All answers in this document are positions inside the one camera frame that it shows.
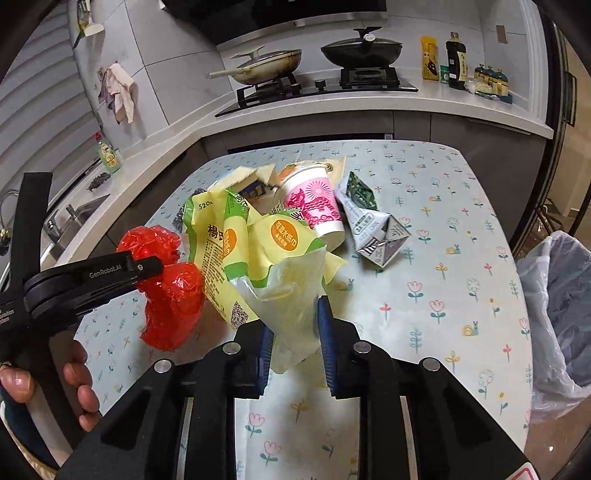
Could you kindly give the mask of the person's left hand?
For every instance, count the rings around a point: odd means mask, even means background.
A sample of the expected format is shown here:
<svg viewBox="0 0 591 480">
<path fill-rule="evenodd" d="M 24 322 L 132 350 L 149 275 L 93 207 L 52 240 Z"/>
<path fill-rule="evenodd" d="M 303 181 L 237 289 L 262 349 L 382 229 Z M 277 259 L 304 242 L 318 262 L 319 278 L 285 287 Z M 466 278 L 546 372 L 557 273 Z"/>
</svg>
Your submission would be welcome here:
<svg viewBox="0 0 591 480">
<path fill-rule="evenodd" d="M 85 365 L 87 352 L 76 340 L 69 347 L 69 362 L 63 365 L 62 373 L 65 381 L 76 389 L 76 397 L 82 409 L 78 417 L 79 424 L 86 432 L 90 432 L 102 418 L 99 412 L 99 400 L 92 389 L 92 377 Z M 1 366 L 1 385 L 14 401 L 19 404 L 29 402 L 35 393 L 36 383 L 31 374 L 16 367 L 3 364 Z"/>
</svg>

